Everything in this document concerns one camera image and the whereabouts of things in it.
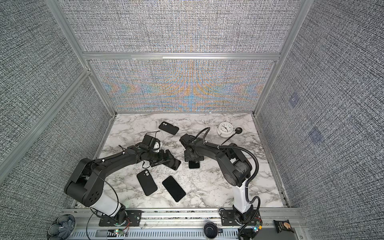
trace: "red wire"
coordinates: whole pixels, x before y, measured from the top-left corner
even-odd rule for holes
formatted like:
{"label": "red wire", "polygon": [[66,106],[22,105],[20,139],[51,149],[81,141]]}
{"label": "red wire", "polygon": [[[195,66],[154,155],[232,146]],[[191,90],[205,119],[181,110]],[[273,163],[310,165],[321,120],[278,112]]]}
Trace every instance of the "red wire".
{"label": "red wire", "polygon": [[128,220],[128,225],[123,229],[123,231],[128,228],[128,230],[127,230],[127,232],[128,232],[129,231],[129,223],[130,223],[130,221],[129,221],[129,218],[127,218],[127,220]]}

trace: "gray textured wall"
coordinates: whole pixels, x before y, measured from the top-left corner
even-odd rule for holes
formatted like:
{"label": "gray textured wall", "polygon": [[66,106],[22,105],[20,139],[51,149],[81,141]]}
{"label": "gray textured wall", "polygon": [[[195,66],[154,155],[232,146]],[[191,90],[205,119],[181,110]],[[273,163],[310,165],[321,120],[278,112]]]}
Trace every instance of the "gray textured wall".
{"label": "gray textured wall", "polygon": [[257,116],[313,239],[384,239],[383,19],[316,0]]}
{"label": "gray textured wall", "polygon": [[59,0],[85,51],[279,52],[301,0]]}
{"label": "gray textured wall", "polygon": [[86,79],[0,185],[0,239],[46,239],[73,202],[67,180],[80,159],[93,158],[110,118]]}
{"label": "gray textured wall", "polygon": [[[0,2],[0,161],[83,70],[43,0]],[[86,79],[0,184],[0,239],[46,239],[110,115]]]}
{"label": "gray textured wall", "polygon": [[252,111],[271,60],[91,60],[118,112]]}
{"label": "gray textured wall", "polygon": [[44,0],[0,1],[0,162],[83,70]]}

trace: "marble tabletop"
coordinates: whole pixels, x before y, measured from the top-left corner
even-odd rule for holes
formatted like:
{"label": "marble tabletop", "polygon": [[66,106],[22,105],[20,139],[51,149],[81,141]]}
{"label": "marble tabletop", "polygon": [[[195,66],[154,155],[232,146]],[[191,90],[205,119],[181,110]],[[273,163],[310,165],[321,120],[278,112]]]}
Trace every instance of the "marble tabletop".
{"label": "marble tabletop", "polygon": [[[184,162],[184,147],[179,139],[185,133],[196,135],[205,127],[211,127],[206,140],[216,144],[225,139],[218,136],[216,129],[221,122],[230,122],[234,128],[241,127],[243,132],[233,136],[231,142],[252,151],[259,162],[259,172],[249,184],[249,198],[258,195],[261,207],[282,207],[276,183],[273,179],[269,164],[265,158],[264,149],[258,137],[251,114],[119,114],[105,142],[100,158],[121,151],[123,147],[140,142],[146,132],[158,130],[162,121],[169,122],[180,128],[176,135],[160,131],[156,137],[161,141],[162,149],[169,149],[181,166],[174,171],[164,165],[149,168],[158,190],[150,196],[145,196],[136,175],[143,171],[142,162],[124,167],[109,175],[106,181],[116,190],[119,201],[127,208],[191,208],[191,207],[232,207],[232,186],[224,179],[218,163],[210,158],[200,162],[199,169],[189,169]],[[178,203],[162,185],[168,176],[174,179],[186,192]],[[108,185],[104,191],[116,198]]]}

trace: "white alarm clock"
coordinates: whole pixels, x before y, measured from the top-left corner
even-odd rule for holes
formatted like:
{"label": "white alarm clock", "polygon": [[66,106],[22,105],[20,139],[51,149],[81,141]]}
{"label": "white alarm clock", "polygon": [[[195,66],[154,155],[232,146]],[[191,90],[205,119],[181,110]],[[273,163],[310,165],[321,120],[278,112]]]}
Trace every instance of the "white alarm clock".
{"label": "white alarm clock", "polygon": [[232,136],[235,132],[233,131],[233,126],[229,122],[222,122],[217,128],[217,134],[220,137],[228,138]]}

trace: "black cup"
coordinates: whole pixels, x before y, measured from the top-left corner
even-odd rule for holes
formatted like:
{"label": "black cup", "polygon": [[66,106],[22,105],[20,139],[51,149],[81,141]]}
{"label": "black cup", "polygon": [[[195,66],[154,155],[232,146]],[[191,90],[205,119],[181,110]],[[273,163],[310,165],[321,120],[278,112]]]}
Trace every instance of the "black cup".
{"label": "black cup", "polygon": [[213,222],[207,222],[204,225],[204,234],[209,239],[214,239],[218,233],[222,233],[222,229],[218,229],[216,224]]}

